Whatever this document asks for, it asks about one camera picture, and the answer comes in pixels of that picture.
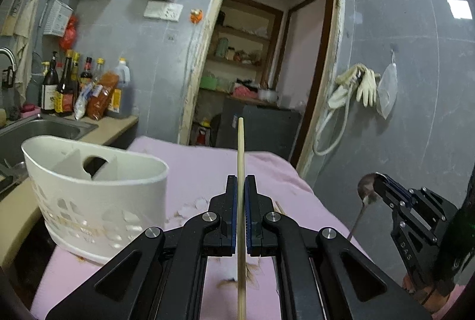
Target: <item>countertop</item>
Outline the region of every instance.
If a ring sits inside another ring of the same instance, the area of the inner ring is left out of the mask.
[[[126,119],[104,117],[100,121],[82,118],[81,121],[97,124],[98,128],[84,135],[80,141],[107,145],[129,130],[138,117]],[[0,266],[8,268],[28,233],[41,217],[31,182],[26,179],[0,201]]]

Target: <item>silver screw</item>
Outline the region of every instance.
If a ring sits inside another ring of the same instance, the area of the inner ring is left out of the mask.
[[[216,213],[206,212],[201,216],[201,218],[203,218],[203,220],[206,222],[213,222],[216,218],[218,218],[218,216],[216,215]]]
[[[332,240],[336,237],[336,230],[333,230],[331,227],[326,227],[322,230],[322,236],[328,240]]]
[[[280,214],[276,212],[270,212],[265,215],[265,218],[267,218],[270,222],[277,222],[280,220]]]
[[[145,230],[145,235],[148,238],[156,238],[160,235],[160,228],[156,226],[149,227],[147,230]]]

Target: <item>triangular cutout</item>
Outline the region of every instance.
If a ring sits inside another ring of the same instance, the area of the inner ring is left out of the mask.
[[[96,284],[96,292],[116,302],[122,301],[130,280],[139,264],[142,252],[134,251]]]
[[[380,281],[371,271],[366,269],[351,254],[344,251],[341,253],[341,260],[350,276],[356,297],[361,302],[367,302],[372,298],[386,292],[386,285]]]

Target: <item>beige towel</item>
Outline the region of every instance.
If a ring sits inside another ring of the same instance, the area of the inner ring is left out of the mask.
[[[17,60],[17,73],[15,76],[15,88],[20,94],[21,104],[26,100],[28,83],[31,80],[31,62],[34,40],[32,40],[35,26],[36,12],[39,0],[30,0],[21,12],[15,24],[15,47],[13,53]]]

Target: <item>kitchen sink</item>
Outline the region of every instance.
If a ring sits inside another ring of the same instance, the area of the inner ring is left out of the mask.
[[[78,140],[95,128],[95,124],[38,114],[0,129],[0,193],[28,176],[21,151],[25,140],[39,135]]]

